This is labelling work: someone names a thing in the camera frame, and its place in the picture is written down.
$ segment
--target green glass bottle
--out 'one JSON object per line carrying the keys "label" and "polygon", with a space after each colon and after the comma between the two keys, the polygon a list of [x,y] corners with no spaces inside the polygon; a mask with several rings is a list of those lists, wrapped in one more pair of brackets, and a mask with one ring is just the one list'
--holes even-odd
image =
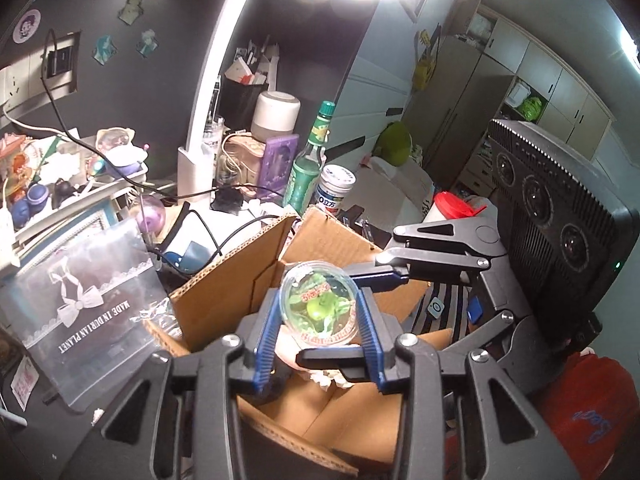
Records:
{"label": "green glass bottle", "polygon": [[335,103],[322,102],[306,146],[293,161],[289,182],[284,192],[283,205],[291,204],[300,215],[311,201],[324,166],[324,144],[334,112]]}

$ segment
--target white cylindrical humidifier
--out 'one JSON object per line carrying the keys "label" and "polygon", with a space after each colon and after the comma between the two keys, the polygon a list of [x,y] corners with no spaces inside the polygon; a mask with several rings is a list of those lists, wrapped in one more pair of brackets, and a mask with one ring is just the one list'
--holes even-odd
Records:
{"label": "white cylindrical humidifier", "polygon": [[265,91],[255,105],[251,133],[254,139],[267,142],[271,137],[283,137],[293,133],[300,101],[284,92]]}

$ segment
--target blue gripper pad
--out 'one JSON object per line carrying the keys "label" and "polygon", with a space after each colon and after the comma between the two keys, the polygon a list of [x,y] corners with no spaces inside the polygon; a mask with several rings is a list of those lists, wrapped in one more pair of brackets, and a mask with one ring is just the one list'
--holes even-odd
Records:
{"label": "blue gripper pad", "polygon": [[367,307],[362,291],[358,292],[356,298],[356,316],[358,319],[358,331],[360,333],[360,345],[364,350],[364,357],[367,362],[369,378],[376,383],[381,392],[385,389],[386,377],[385,355],[380,345],[378,333],[373,325],[373,318]]}
{"label": "blue gripper pad", "polygon": [[262,333],[260,334],[258,343],[255,346],[253,384],[256,392],[261,392],[269,382],[271,370],[273,370],[276,340],[278,339],[281,325],[280,295],[276,294],[262,326]]}

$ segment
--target cardboard box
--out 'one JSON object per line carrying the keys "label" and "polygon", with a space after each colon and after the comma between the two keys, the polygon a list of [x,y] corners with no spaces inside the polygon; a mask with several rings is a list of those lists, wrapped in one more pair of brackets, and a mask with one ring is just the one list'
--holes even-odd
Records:
{"label": "cardboard box", "polygon": [[[233,332],[244,316],[257,311],[267,290],[280,285],[287,264],[324,260],[344,267],[371,261],[381,252],[333,217],[310,208],[279,257],[293,221],[293,216],[280,218],[171,295],[184,339],[172,340],[161,331],[157,336],[173,355],[202,350],[216,338]],[[409,282],[395,291],[375,294],[375,298],[382,312],[403,320],[427,285]],[[443,349],[450,344],[451,331],[422,337]],[[401,396],[382,396],[374,384],[356,384],[349,390],[337,390],[334,385],[324,392],[297,374],[278,400],[259,409],[238,398],[243,428],[302,459],[308,468],[305,473],[322,468],[323,478],[348,478],[358,472],[330,449],[352,456],[353,463],[391,463],[400,405]],[[278,477],[284,480],[286,475],[280,473]]]}

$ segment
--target purple box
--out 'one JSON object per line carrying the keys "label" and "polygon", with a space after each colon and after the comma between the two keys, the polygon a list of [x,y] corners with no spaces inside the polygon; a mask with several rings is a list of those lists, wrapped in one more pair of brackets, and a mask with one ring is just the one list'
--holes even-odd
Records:
{"label": "purple box", "polygon": [[[293,159],[296,157],[298,137],[297,135],[288,135],[267,139],[260,173],[258,174],[258,186],[282,192],[287,185]],[[262,199],[270,194],[265,189],[258,189],[256,197]]]}

